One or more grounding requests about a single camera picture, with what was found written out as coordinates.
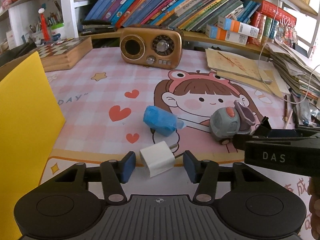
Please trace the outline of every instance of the blue plastic bag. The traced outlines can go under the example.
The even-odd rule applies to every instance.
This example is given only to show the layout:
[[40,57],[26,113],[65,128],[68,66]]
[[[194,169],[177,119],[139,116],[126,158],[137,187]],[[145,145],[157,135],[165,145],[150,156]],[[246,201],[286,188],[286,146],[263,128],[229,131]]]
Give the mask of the blue plastic bag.
[[143,121],[151,129],[166,137],[170,136],[177,129],[185,127],[184,122],[178,119],[176,115],[157,106],[147,106],[143,115]]

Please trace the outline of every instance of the crosshair marking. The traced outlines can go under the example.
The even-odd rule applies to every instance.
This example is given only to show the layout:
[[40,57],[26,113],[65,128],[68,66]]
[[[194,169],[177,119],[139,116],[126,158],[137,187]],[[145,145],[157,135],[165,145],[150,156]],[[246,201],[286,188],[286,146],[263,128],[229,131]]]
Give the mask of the crosshair marking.
[[159,204],[162,203],[164,201],[163,198],[157,198],[155,201],[157,201]]

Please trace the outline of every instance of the red heart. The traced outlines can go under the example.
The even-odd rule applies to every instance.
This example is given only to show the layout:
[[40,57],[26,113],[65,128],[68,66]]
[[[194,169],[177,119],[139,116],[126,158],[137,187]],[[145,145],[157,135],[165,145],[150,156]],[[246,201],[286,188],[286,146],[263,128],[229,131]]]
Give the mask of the red heart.
[[135,133],[134,135],[132,135],[131,133],[128,133],[126,138],[128,142],[135,143],[136,141],[139,140],[140,135],[138,135],[137,133]]
[[112,122],[120,121],[127,118],[131,114],[130,108],[120,110],[120,106],[113,106],[109,110],[109,117]]
[[124,95],[125,95],[126,98],[133,98],[133,99],[135,99],[135,98],[138,97],[139,91],[135,89],[135,90],[132,90],[132,92],[126,92],[126,93],[124,93]]

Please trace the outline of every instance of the metal rivet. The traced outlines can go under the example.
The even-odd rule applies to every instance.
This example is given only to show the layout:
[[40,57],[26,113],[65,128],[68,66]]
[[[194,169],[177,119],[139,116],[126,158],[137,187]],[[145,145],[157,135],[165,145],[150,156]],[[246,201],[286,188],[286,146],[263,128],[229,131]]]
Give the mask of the metal rivet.
[[208,202],[211,200],[211,197],[207,194],[199,194],[198,196],[196,196],[196,200],[200,202]]
[[109,196],[109,200],[112,202],[120,202],[124,199],[124,196],[120,194],[113,194]]

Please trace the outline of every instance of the toy car wheel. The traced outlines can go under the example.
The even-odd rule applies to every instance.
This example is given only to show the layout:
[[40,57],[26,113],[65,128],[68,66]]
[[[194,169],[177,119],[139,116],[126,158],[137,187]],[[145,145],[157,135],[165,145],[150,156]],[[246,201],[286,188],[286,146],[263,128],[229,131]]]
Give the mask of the toy car wheel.
[[222,144],[222,145],[226,145],[226,144],[228,144],[230,142],[230,139],[222,139],[221,141],[220,141],[220,143]]

